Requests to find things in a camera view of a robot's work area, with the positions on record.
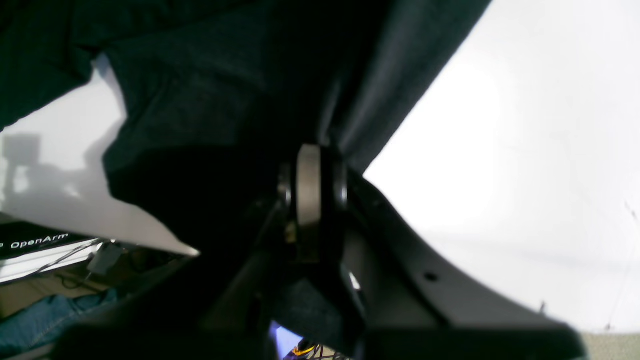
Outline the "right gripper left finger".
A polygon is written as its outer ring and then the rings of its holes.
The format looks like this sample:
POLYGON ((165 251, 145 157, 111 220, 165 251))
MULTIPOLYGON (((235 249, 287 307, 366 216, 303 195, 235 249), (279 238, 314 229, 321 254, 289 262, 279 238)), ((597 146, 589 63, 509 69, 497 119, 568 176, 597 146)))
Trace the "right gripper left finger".
POLYGON ((199 249, 118 309, 122 360, 276 360, 270 332, 288 264, 280 167, 227 161, 169 216, 199 249))

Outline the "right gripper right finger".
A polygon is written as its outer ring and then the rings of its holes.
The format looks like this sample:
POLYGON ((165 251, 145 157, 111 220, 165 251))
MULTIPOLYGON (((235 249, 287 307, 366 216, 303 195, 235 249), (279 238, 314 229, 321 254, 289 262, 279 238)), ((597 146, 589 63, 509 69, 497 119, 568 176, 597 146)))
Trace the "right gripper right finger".
POLYGON ((297 260, 317 275, 346 269, 359 295, 354 360, 583 360, 566 323, 508 300, 429 246, 386 197, 333 150, 295 157, 297 260))

